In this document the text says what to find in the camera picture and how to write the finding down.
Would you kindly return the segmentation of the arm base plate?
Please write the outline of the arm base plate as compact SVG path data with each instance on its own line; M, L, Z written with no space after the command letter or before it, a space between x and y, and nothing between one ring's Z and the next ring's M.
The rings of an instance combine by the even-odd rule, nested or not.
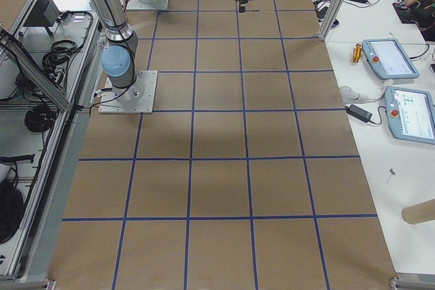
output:
M140 70L136 72L136 82L119 98L123 90L113 88L109 78L106 78L105 87L111 88L104 92L99 105L101 114L130 114L153 112L156 93L158 72L157 70Z
M167 11L169 0L128 0L127 11Z

